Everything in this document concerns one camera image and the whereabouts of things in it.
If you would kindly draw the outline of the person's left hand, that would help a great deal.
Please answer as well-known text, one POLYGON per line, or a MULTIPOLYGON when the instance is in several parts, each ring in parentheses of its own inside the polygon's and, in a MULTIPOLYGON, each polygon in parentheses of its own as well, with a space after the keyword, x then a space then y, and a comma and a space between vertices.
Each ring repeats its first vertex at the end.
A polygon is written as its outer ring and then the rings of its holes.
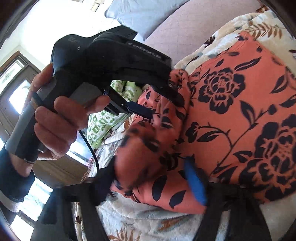
MULTIPOLYGON (((53 64, 50 63, 32 80, 23 108, 29 104, 33 93, 50 82, 52 76, 53 64)), ((89 114, 104 110, 109 104, 109 100, 108 96, 103 95, 85 108, 72 99, 60 96, 54 101, 54 110, 56 113, 43 106, 38 107, 35 110, 37 123, 34 125, 34 131, 41 143, 48 149, 46 152, 40 153, 38 159, 49 161, 58 160, 63 157, 69 151, 70 145, 75 142, 77 131, 87 126, 89 114)), ((33 164, 29 164, 13 154, 9 155, 11 163, 18 174, 28 177, 33 164)))

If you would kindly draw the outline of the dark sleeve forearm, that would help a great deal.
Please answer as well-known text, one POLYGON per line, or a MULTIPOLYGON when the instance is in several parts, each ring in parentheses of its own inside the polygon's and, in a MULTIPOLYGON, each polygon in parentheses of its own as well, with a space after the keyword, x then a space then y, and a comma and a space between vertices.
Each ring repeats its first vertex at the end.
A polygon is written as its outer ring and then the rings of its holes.
POLYGON ((1 150, 1 206, 5 211, 17 214, 20 206, 34 183, 33 170, 27 177, 19 174, 14 168, 9 153, 1 150))

